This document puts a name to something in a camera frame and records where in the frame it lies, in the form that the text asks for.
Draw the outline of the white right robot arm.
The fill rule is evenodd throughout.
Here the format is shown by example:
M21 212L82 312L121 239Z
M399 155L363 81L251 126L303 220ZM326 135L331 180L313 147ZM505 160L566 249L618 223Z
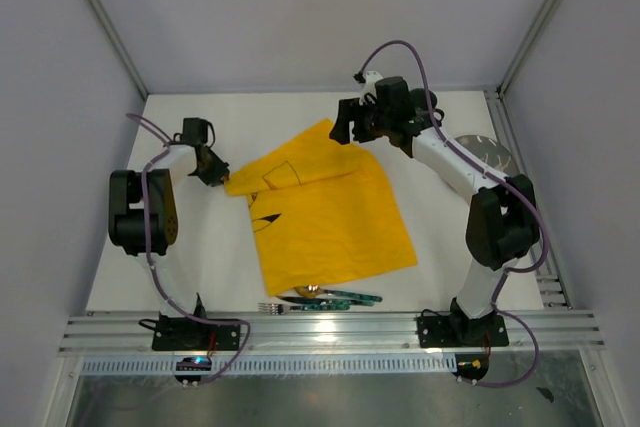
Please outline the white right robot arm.
M447 323L456 343L470 345L495 326L508 275L540 239L532 182L491 167L449 134L430 90L412 89L403 77L376 71L354 78L360 93L339 101L330 139L345 145L385 137L435 171L469 207L465 243L471 265Z

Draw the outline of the yellow Pikachu cloth placemat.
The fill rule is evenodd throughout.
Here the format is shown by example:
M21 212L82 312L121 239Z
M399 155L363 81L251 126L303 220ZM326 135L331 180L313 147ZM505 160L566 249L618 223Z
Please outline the yellow Pikachu cloth placemat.
M330 139L322 120L233 173L247 200L268 294L412 267L417 255L376 157Z

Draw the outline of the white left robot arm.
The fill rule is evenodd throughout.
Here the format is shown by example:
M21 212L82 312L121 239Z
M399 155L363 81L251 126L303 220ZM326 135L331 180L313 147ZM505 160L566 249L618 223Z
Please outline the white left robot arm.
M182 267L175 244L179 219L175 188L188 178L207 187L223 185L229 164L213 151L213 124L200 117L186 117L182 130L169 135L138 114L127 118L161 143L161 152L141 171L116 170L109 177L108 237L147 273L165 317L182 316L174 335L190 349L203 346L215 322L206 310L193 282Z

